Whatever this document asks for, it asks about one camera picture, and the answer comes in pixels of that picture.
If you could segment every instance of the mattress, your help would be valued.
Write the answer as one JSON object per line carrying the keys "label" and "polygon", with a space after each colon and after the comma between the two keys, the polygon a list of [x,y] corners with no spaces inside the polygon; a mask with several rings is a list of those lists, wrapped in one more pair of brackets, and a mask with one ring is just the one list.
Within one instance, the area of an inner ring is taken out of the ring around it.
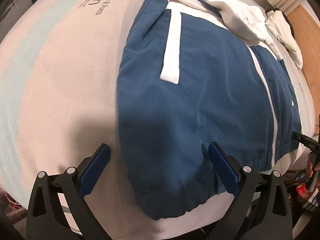
{"label": "mattress", "polygon": [[[102,142],[119,149],[113,125],[116,87],[109,85],[118,70],[106,66],[120,64],[143,1],[109,0],[103,6],[99,0],[38,0],[1,43],[5,129],[0,137],[6,140],[1,145],[0,183],[24,207],[39,171],[61,173],[92,155]],[[310,136],[314,132],[310,91],[285,49],[278,47],[296,94],[302,132]],[[283,173],[303,150],[285,155],[274,168]],[[123,157],[116,150],[85,200],[113,239],[141,240],[167,239],[208,225],[224,215],[232,199],[224,192],[183,216],[155,221],[137,205]]]}

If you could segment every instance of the person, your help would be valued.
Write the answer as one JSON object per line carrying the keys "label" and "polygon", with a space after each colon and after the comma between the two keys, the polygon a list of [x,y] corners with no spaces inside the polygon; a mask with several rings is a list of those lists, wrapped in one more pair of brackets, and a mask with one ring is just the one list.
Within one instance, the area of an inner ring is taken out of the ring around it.
{"label": "person", "polygon": [[[307,162],[307,169],[306,169],[306,175],[308,178],[311,178],[312,174],[313,174],[313,170],[312,170],[312,162],[311,162],[311,153],[309,153],[308,155],[308,162]],[[315,171],[319,171],[320,170],[320,163],[318,163],[315,166]],[[315,187],[320,188],[320,177],[318,178]]]}

